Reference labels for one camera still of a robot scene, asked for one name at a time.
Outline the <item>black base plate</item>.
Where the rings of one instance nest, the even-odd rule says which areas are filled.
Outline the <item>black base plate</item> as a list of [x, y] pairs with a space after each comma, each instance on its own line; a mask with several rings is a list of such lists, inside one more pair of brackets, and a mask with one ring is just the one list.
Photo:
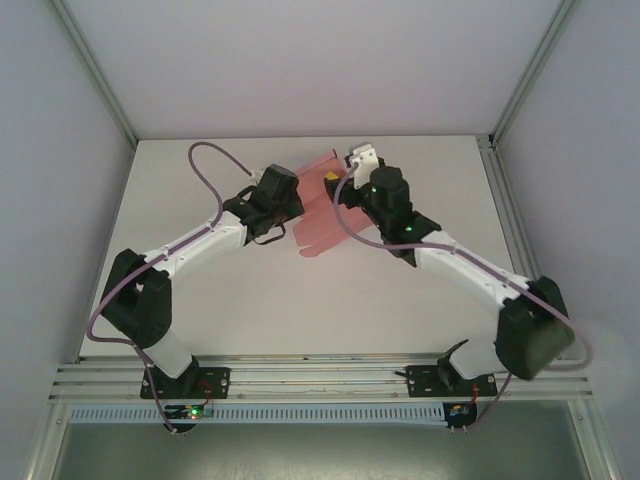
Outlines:
[[493, 397], [498, 389], [490, 375], [465, 380], [456, 372], [441, 374], [436, 365], [408, 365], [394, 374], [404, 379], [411, 398]]
[[150, 372], [151, 375], [143, 374], [140, 387], [139, 396], [144, 400], [153, 399], [149, 378], [160, 400], [222, 400], [228, 396], [231, 370], [226, 367], [200, 367], [193, 380], [187, 382], [171, 379], [156, 367], [151, 367]]

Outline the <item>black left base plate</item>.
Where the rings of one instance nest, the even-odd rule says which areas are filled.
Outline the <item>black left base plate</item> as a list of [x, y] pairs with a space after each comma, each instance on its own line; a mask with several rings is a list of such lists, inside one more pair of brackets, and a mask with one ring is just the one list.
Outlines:
[[153, 399], [149, 378], [160, 400], [222, 400], [228, 396], [231, 370], [226, 367], [200, 367], [193, 380], [187, 382], [171, 379], [156, 367], [151, 367], [150, 372], [151, 375], [143, 374], [140, 387], [139, 396], [144, 400]]

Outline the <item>aluminium side rail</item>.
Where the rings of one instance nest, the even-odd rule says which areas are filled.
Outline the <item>aluminium side rail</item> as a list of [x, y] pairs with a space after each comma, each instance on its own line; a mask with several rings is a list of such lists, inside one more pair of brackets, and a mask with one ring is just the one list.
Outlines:
[[491, 137], [479, 135], [476, 143], [511, 261], [504, 274], [510, 278], [507, 285], [519, 285], [499, 307], [497, 351], [517, 367], [541, 369], [572, 342], [572, 336], [540, 303], [544, 301], [558, 310], [565, 308], [557, 285], [538, 272], [511, 184]]

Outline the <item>left circuit board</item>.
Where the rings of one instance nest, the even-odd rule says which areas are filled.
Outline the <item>left circuit board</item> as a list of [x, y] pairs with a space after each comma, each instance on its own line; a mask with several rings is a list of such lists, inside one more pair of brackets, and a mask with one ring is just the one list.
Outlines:
[[213, 405], [205, 404], [167, 404], [165, 415], [169, 420], [199, 420], [212, 416]]

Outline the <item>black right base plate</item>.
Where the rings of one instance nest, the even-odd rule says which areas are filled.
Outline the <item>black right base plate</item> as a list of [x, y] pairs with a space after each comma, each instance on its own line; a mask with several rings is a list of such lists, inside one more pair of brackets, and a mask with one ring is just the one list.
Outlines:
[[465, 380], [456, 372], [441, 374], [436, 365], [408, 365], [394, 374], [404, 379], [411, 398], [493, 397], [498, 389], [490, 375]]

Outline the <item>pink paper box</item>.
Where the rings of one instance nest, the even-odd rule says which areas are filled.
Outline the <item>pink paper box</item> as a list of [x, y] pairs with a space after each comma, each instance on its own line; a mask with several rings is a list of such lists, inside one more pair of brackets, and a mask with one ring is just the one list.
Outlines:
[[317, 257], [351, 239], [340, 226], [324, 185], [326, 174], [339, 178], [345, 173], [346, 169], [335, 150], [322, 154], [296, 171], [298, 195], [305, 212], [293, 227], [293, 233], [302, 257]]

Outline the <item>aluminium frame post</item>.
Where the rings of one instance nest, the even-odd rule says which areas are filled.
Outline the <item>aluminium frame post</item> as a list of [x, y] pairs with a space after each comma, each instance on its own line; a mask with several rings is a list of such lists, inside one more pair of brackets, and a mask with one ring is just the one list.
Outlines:
[[537, 42], [519, 80], [500, 114], [492, 133], [491, 145], [497, 149], [505, 139], [531, 91], [544, 71], [572, 17], [583, 0], [559, 0], [554, 13]]
[[71, 51], [86, 73], [94, 91], [101, 100], [117, 129], [128, 145], [136, 150], [139, 137], [125, 110], [117, 98], [96, 54], [91, 48], [78, 20], [75, 18], [67, 0], [44, 0], [65, 36]]

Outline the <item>aluminium mounting rail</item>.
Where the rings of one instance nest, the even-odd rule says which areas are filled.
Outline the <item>aluminium mounting rail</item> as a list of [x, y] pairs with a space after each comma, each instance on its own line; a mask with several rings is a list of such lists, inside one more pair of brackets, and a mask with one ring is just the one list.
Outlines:
[[[398, 375], [408, 365], [427, 365], [434, 355], [266, 355], [203, 356], [206, 367], [228, 367], [228, 403], [410, 402], [406, 381]], [[508, 382], [507, 401], [591, 399], [592, 387], [575, 360], [559, 360], [558, 371], [536, 379]], [[133, 357], [87, 357], [58, 367], [51, 403], [141, 403], [143, 376]]]

